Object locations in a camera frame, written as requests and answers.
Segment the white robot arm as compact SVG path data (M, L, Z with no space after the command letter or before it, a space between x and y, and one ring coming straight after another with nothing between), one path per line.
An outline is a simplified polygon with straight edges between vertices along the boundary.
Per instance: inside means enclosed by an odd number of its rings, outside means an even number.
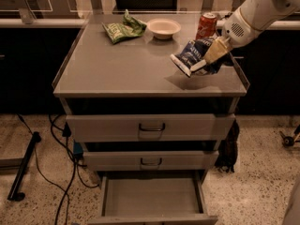
M231 48L244 47L255 39L272 23L283 19L299 9L299 0L245 0L230 18L223 24L222 36L217 39L208 54L217 60ZM260 48L246 60L244 71L251 82L250 97L260 100L263 95L271 95L274 100L269 103L275 107L285 99L286 87L282 81L271 87L271 77L278 73L279 47L283 45L281 38L272 38L267 48ZM235 211L228 212L218 225L300 225L299 182L295 181L284 212L257 214L250 211L239 216Z

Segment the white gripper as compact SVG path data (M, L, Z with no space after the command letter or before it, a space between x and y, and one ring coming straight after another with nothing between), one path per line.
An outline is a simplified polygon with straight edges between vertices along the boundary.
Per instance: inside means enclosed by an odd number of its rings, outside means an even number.
M223 24L220 37L217 37L209 47L203 59L207 64L215 63L219 58L229 53L232 48L248 45L258 37L259 31L252 28L243 18L238 8Z

